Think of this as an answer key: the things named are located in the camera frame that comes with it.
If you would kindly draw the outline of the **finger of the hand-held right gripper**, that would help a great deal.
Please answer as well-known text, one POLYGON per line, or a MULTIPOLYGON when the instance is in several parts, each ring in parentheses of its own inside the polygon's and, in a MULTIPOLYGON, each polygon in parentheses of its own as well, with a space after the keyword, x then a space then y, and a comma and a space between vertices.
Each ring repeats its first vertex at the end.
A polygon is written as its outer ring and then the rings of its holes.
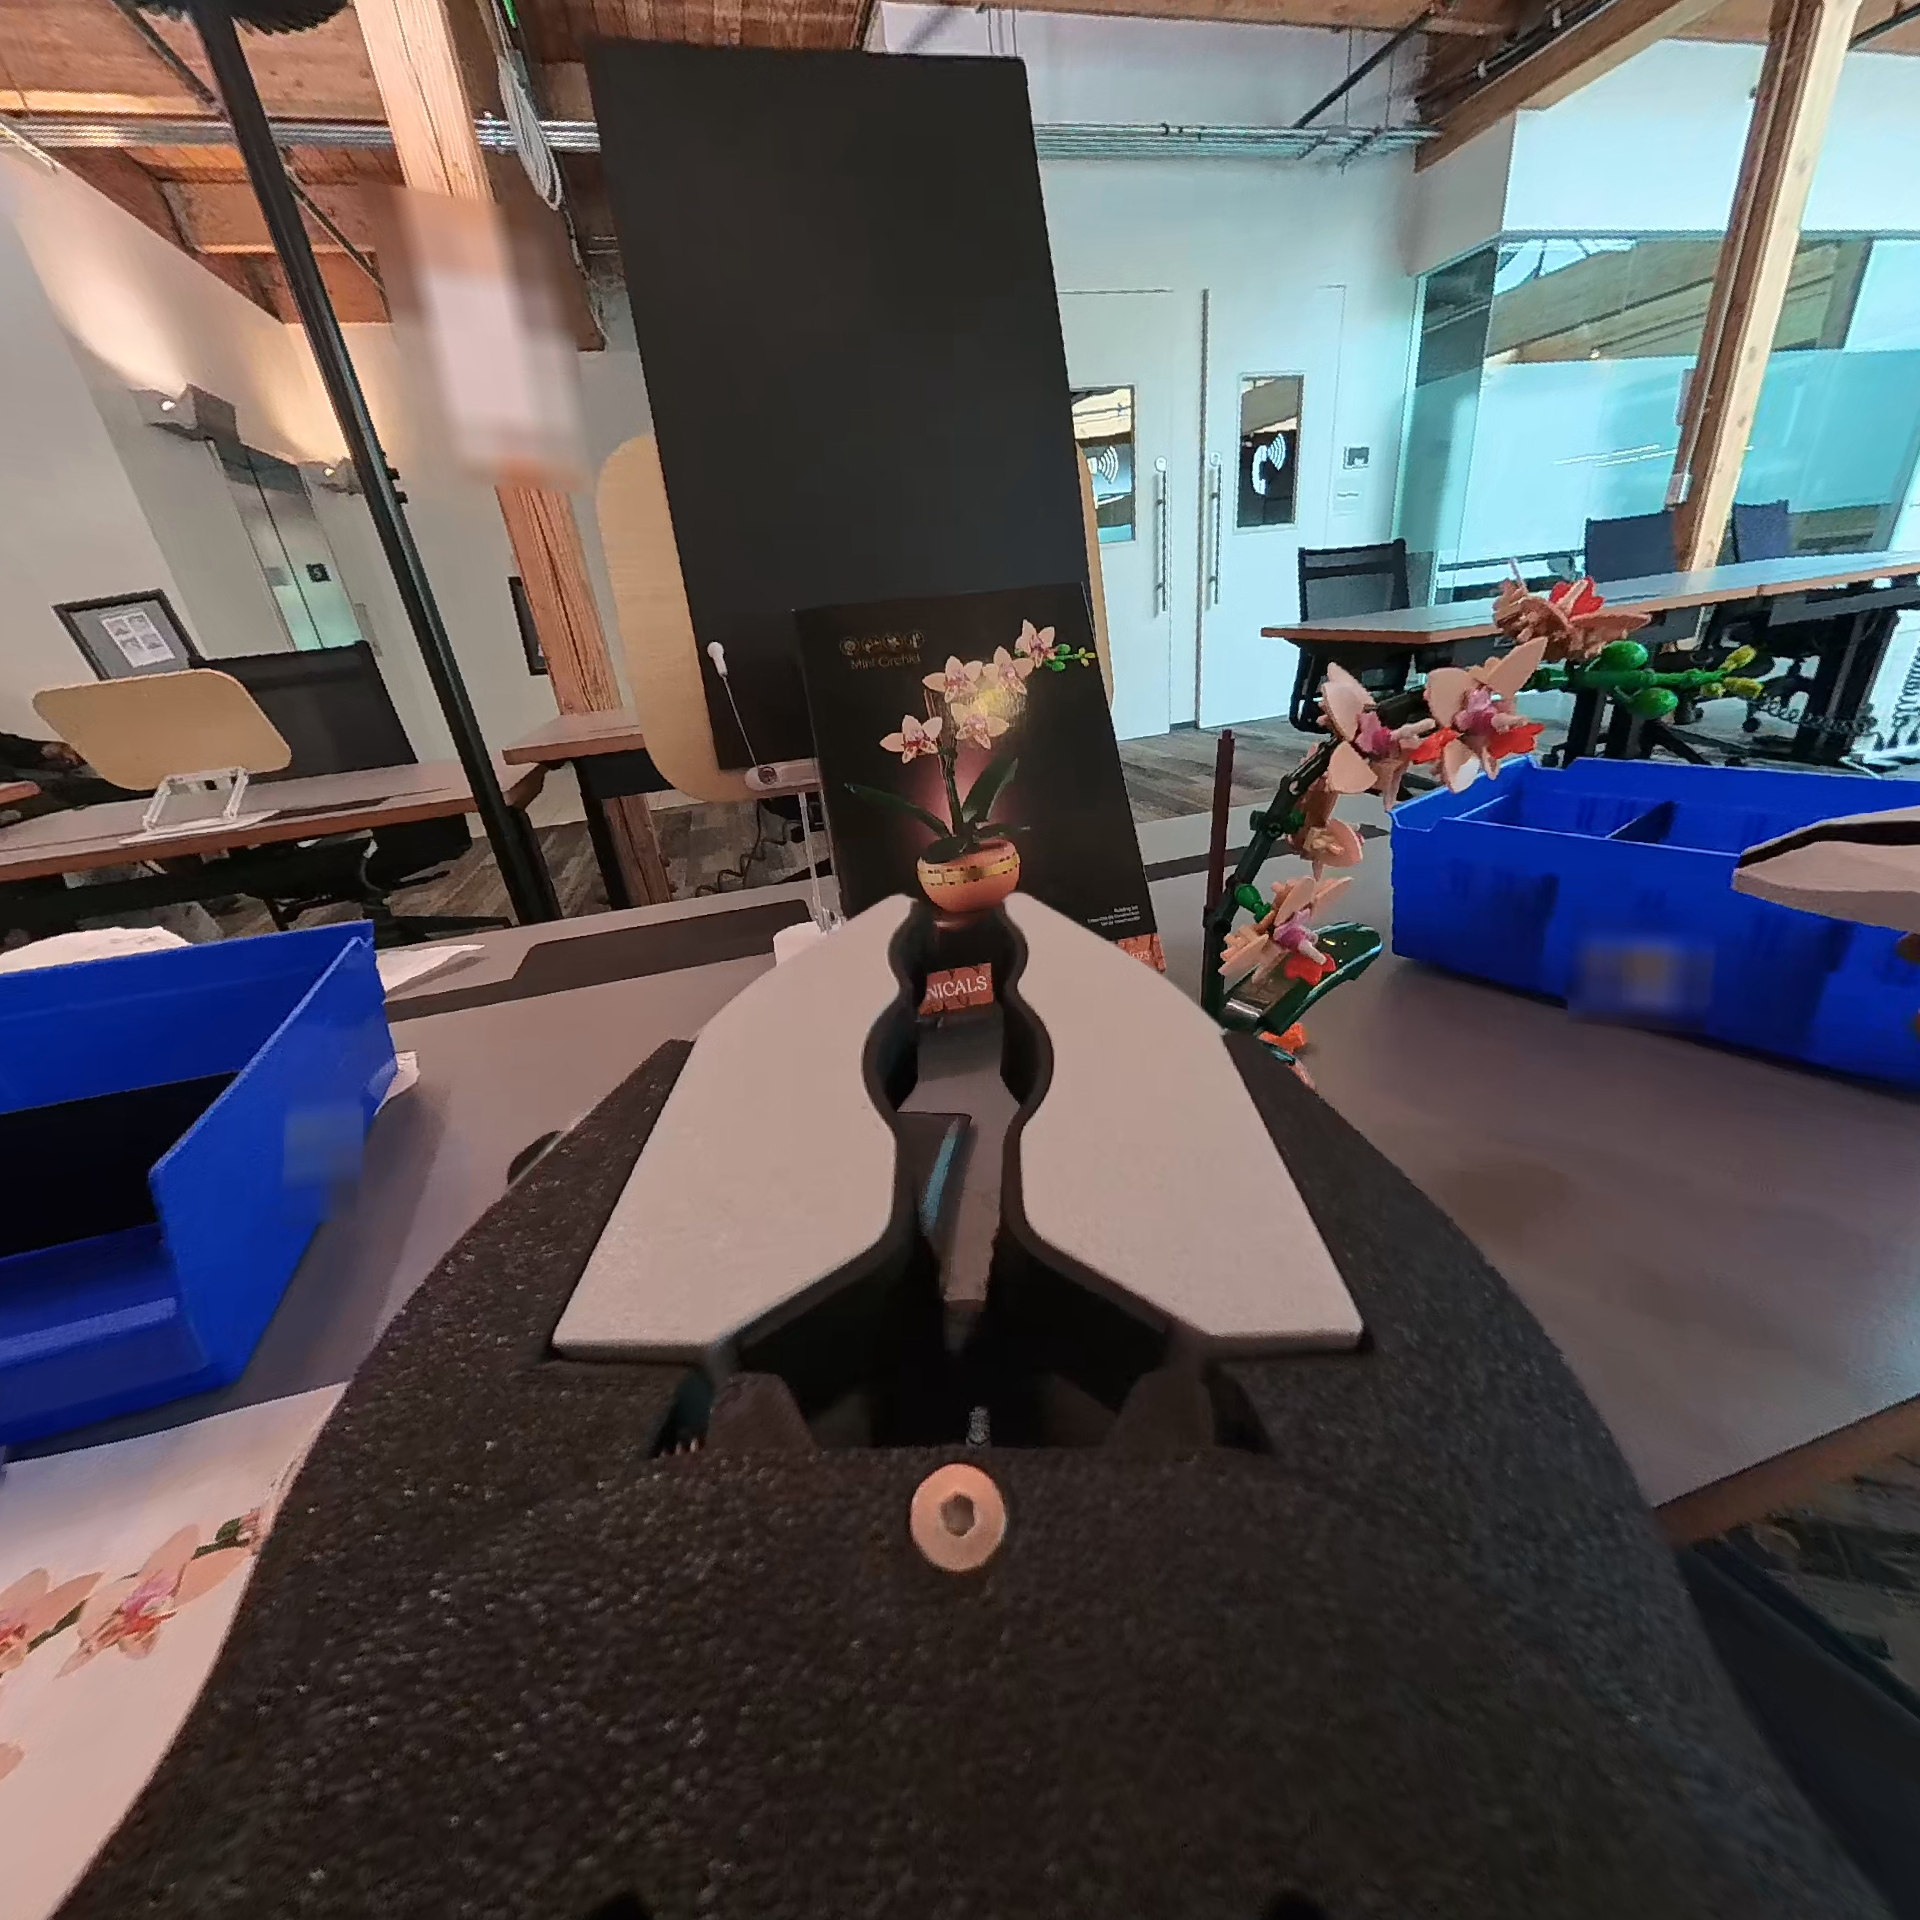
POLYGON ((1916 938, 1916 806, 1789 831, 1740 854, 1733 891, 1916 938))

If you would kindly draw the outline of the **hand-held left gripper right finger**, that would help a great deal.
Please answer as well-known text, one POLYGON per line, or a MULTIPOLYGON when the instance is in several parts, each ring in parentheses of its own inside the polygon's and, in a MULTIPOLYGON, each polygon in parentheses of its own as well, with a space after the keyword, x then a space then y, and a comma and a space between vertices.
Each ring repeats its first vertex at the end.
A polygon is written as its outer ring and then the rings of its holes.
POLYGON ((1362 1314, 1220 1030, 1148 963, 1014 896, 1005 1021, 1037 1034, 1005 1139, 1021 1246, 1216 1357, 1353 1352, 1362 1314))

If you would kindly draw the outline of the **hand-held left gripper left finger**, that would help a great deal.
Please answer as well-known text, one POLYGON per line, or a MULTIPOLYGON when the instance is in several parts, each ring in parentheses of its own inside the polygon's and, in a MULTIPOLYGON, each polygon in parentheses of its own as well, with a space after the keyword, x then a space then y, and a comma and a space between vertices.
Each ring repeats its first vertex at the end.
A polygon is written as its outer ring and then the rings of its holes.
POLYGON ((913 1043, 902 896, 715 1014, 645 1137, 550 1345, 715 1363, 902 1267, 913 1205, 884 1079, 913 1043))

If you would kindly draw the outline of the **toy brick orchid stem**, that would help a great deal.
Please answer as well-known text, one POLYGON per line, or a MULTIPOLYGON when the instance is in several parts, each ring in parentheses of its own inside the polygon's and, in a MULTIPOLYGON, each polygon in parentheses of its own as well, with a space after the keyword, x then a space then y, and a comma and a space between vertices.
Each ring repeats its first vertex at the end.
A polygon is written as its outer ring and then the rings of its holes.
POLYGON ((1763 683, 1746 675, 1751 647, 1712 670, 1653 670, 1636 634, 1645 612, 1612 612, 1593 577, 1549 593, 1521 577, 1495 598, 1495 637, 1509 647, 1481 662, 1428 670, 1417 689, 1376 697, 1331 662, 1319 693, 1323 746, 1251 816, 1251 841, 1234 872, 1212 854, 1206 907, 1202 1011, 1220 996, 1220 959, 1234 927, 1256 926, 1275 946, 1303 944, 1298 927, 1324 910, 1362 864, 1357 832, 1339 805, 1376 794, 1393 806, 1410 775, 1459 794, 1499 777, 1505 762, 1536 756, 1542 724, 1517 711, 1528 686, 1618 700, 1633 718, 1666 718, 1684 700, 1736 697, 1752 704, 1763 683))

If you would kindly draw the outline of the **black desk mat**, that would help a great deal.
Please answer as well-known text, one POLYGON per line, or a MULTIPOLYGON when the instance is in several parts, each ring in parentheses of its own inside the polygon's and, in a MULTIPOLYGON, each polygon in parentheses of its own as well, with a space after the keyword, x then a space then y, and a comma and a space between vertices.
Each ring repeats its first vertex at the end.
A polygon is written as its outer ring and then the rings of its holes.
POLYGON ((804 902, 768 902, 726 915, 633 926, 625 930, 581 935, 574 940, 541 940, 520 958, 515 974, 507 979, 390 1001, 388 1021, 458 1015, 466 1011, 566 996, 619 979, 721 968, 740 958, 771 953, 773 938, 790 926, 808 926, 804 902))

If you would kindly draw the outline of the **grey desk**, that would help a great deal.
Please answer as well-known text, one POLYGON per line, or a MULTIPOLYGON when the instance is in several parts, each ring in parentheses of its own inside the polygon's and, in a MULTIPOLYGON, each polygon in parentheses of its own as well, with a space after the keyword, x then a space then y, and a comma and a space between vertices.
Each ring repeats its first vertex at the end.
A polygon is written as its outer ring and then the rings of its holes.
MULTIPOLYGON (((346 1383, 499 1200, 666 1040, 771 968, 398 1021, 422 1079, 311 1246, 240 1383, 81 1426, 117 1445, 346 1383)), ((1323 1101, 1549 1331, 1667 1533, 1701 1540, 1916 1457, 1916 1104, 1382 958, 1310 1015, 1323 1101)))

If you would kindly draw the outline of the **wooden background desk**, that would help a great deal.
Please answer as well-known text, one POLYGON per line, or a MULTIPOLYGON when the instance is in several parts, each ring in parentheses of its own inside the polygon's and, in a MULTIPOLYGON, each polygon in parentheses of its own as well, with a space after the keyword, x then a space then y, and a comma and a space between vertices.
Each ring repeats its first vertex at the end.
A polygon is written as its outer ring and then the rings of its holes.
POLYGON ((150 836, 150 799, 66 806, 4 831, 4 935, 70 930, 160 906, 259 902, 288 927, 314 906, 353 906, 385 935, 499 927, 503 918, 398 921, 388 896, 442 877, 431 849, 395 841, 447 832, 466 847, 478 805, 458 762, 337 777, 269 782, 228 821, 208 815, 150 836))

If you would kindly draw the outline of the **green toy brick leaves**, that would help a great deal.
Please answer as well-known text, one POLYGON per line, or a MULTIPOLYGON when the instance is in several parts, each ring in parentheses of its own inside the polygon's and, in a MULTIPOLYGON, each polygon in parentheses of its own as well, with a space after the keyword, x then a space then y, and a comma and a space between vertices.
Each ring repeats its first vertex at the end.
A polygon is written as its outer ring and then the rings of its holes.
POLYGON ((1275 946, 1256 926, 1231 930, 1220 959, 1220 996, 1212 1014, 1226 1033, 1282 1033, 1310 1011, 1357 979, 1384 952, 1368 926, 1298 927, 1303 944, 1275 946))

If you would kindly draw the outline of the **blue bin with compartments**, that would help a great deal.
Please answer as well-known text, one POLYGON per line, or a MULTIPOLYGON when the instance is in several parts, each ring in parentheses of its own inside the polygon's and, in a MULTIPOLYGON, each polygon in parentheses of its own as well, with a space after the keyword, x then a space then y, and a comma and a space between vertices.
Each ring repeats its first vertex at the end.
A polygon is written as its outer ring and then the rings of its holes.
POLYGON ((1393 952, 1447 974, 1916 1091, 1916 968, 1888 927, 1740 896, 1736 860, 1905 811, 1912 782, 1509 762, 1393 811, 1393 952))

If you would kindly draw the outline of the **dark orchid instruction booklet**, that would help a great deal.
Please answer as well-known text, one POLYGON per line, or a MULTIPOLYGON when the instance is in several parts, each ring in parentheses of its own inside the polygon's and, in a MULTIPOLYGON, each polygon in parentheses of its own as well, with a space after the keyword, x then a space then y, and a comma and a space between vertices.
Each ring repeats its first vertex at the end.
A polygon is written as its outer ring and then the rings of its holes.
POLYGON ((1167 969, 1085 586, 794 620, 842 915, 913 906, 925 1020, 997 1003, 1010 900, 1167 969))

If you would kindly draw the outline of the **blue plastic bin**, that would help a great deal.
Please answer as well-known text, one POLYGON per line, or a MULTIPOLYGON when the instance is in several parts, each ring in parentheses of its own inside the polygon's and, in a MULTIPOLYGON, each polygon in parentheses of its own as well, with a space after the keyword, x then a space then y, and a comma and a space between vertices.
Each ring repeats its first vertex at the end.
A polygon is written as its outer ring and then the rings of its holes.
POLYGON ((368 930, 4 977, 4 1448, 230 1386, 398 1070, 368 930))

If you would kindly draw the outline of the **rounded pale wooden panel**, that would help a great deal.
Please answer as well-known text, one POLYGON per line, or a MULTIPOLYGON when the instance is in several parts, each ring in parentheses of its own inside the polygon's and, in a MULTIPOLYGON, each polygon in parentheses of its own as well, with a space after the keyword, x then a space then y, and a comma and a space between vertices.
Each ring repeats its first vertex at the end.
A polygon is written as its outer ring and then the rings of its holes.
POLYGON ((652 436, 636 436, 608 454, 596 470, 594 517, 626 658, 626 686, 658 777, 702 805, 816 791, 816 762, 779 762, 773 783, 757 783, 755 775, 717 765, 702 652, 652 436))

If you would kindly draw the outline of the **white door with window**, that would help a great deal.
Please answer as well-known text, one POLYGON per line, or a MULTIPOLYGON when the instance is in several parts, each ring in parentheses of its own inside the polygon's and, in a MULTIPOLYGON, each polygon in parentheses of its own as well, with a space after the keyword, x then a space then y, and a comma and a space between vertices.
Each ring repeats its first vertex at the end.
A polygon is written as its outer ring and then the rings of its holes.
POLYGON ((1298 553, 1324 544, 1343 286, 1212 289, 1197 403, 1196 718, 1285 717, 1298 553))
POLYGON ((1202 315, 1179 290, 1061 294, 1121 738, 1196 722, 1202 315))

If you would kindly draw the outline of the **white crumpled paper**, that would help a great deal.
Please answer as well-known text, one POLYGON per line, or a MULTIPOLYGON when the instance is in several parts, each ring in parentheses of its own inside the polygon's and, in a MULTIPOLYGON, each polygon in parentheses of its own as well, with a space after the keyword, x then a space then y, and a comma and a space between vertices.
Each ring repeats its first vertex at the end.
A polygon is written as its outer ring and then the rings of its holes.
POLYGON ((170 927, 89 927, 8 946, 0 959, 0 969, 4 977, 37 974, 51 968, 103 963, 115 958, 173 953, 180 946, 192 946, 192 940, 170 927))

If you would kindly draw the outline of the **wooden board on stand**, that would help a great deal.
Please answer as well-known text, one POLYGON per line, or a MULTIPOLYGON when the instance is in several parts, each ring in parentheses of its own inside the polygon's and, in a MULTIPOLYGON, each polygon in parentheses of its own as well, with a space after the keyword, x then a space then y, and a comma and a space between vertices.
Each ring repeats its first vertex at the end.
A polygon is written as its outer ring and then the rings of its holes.
POLYGON ((283 770, 289 746, 222 670, 51 686, 31 709, 100 782, 150 798, 135 843, 251 831, 278 815, 249 788, 283 770))

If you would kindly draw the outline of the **black metal pole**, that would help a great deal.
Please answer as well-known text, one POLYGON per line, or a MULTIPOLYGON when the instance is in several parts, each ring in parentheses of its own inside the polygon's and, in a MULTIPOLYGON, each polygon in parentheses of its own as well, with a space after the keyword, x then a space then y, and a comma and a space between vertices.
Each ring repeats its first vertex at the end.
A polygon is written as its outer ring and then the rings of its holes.
POLYGON ((550 889, 532 828, 512 805, 507 805, 507 794, 492 770, 492 756, 484 743, 472 705, 466 700, 466 686, 459 679, 449 637, 444 630, 431 583, 425 575, 418 546, 405 523, 395 478, 380 445, 362 386, 348 364, 348 348, 342 340, 338 316, 327 294, 323 273, 314 258, 303 217, 289 189, 289 178, 279 164, 269 109, 262 106, 259 88, 251 82, 251 68, 236 29, 236 15, 228 11, 228 4, 185 4, 185 18, 192 21, 203 40, 203 54, 213 68, 213 86, 220 92, 228 128, 236 134, 236 148, 251 178, 251 189, 269 221, 278 266, 296 302, 303 337, 314 349, 320 381, 327 390, 334 418, 342 430, 348 464, 362 483, 380 550, 395 577, 405 620, 422 652, 425 675, 433 689, 449 746, 466 775, 472 811, 484 821, 487 843, 507 883, 515 921, 555 921, 560 918, 559 896, 550 889))

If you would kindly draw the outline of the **black upright panel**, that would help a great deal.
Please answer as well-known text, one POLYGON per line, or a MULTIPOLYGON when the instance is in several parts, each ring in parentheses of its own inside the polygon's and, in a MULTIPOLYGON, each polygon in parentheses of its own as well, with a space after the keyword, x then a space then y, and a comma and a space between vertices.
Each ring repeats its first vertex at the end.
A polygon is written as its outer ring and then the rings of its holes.
POLYGON ((584 72, 717 765, 808 751, 795 612, 1090 586, 1026 67, 584 72))

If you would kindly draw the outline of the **orchid printed paper sheet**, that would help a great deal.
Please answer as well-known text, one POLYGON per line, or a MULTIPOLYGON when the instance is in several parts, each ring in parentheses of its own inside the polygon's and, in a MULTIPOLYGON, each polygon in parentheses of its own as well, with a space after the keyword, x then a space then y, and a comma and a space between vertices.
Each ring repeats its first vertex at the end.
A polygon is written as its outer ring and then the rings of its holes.
POLYGON ((338 1398, 4 1469, 4 1916, 56 1913, 128 1816, 338 1398))

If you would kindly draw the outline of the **wooden post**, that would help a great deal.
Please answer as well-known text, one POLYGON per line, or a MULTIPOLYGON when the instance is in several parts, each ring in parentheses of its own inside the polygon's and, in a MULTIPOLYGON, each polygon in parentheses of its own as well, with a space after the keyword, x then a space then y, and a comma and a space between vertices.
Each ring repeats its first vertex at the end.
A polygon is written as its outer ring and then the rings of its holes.
POLYGON ((1679 426, 1674 561, 1718 561, 1859 4, 1774 4, 1736 192, 1679 426))
POLYGON ((454 447, 495 490, 566 717, 619 709, 581 525, 571 323, 541 249, 495 199, 447 4, 356 4, 408 192, 414 289, 454 447))

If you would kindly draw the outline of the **framed wall picture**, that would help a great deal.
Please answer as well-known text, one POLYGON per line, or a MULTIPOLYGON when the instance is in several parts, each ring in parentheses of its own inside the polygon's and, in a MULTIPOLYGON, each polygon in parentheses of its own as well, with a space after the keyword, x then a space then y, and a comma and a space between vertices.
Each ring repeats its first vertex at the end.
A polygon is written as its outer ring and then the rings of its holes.
POLYGON ((56 618, 100 683, 205 665, 163 589, 56 603, 56 618))

